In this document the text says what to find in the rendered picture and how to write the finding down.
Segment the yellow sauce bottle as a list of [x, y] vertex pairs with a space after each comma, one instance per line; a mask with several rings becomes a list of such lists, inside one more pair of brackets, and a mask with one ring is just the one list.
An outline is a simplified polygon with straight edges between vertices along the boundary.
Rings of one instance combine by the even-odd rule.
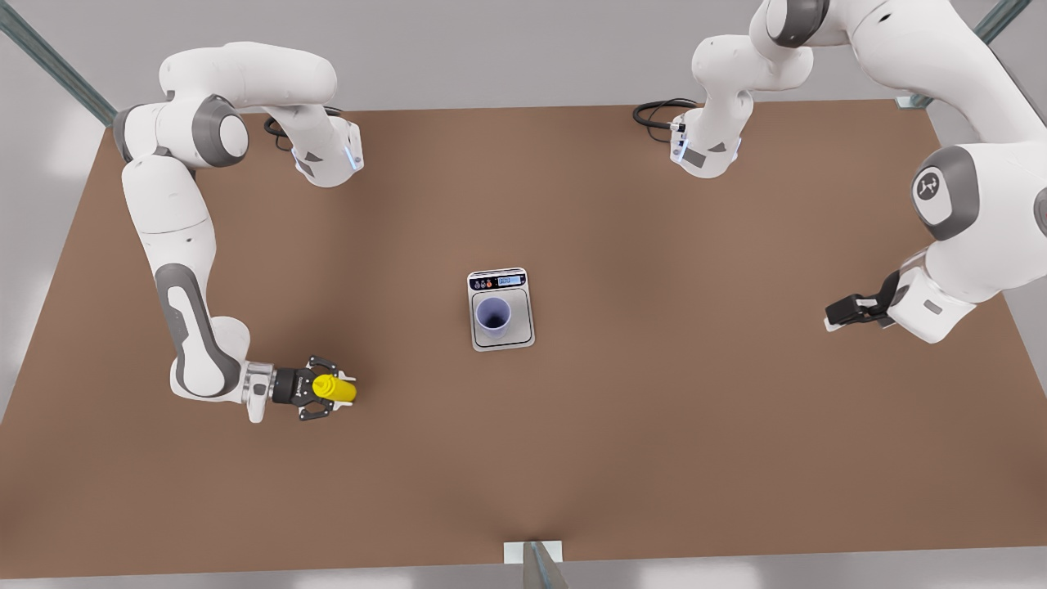
[[340, 378], [335, 373], [321, 373], [314, 378], [312, 391], [318, 398], [335, 403], [352, 405], [357, 397], [356, 385], [352, 378]]

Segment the pale purple cup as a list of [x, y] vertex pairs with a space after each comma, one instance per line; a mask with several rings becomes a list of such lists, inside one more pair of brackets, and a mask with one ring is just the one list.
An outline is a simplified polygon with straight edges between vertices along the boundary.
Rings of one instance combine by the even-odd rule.
[[502, 297], [487, 297], [474, 310], [476, 326], [488, 339], [502, 339], [511, 323], [511, 305]]

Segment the silver digital kitchen scale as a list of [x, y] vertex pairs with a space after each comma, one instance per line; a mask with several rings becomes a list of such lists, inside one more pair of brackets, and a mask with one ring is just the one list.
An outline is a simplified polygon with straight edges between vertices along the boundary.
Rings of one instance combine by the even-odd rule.
[[[476, 352], [495, 352], [531, 346], [534, 343], [534, 320], [528, 290], [528, 274], [524, 268], [472, 272], [467, 276], [470, 305], [472, 346]], [[482, 299], [502, 297], [511, 305], [512, 318], [504, 338], [488, 339], [474, 320], [474, 310]]]

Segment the silver frame post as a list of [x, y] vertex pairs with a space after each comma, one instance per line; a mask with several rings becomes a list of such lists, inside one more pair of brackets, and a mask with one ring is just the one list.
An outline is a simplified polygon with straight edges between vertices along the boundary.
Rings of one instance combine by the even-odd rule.
[[[998, 0], [992, 10], [973, 26], [973, 33], [976, 33], [985, 45], [990, 46], [992, 41], [1006, 30], [1006, 27], [1010, 26], [1013, 20], [1032, 3], [1033, 0]], [[932, 101], [935, 101], [935, 98], [919, 93], [895, 98], [895, 105], [901, 110], [926, 110]]]
[[6, 33], [16, 46], [55, 80], [98, 122], [105, 127], [112, 126], [117, 115], [115, 108], [7, 0], [0, 0], [0, 31]]
[[522, 565], [521, 589], [569, 589], [561, 573], [564, 544], [556, 541], [506, 542], [502, 560], [507, 565]]

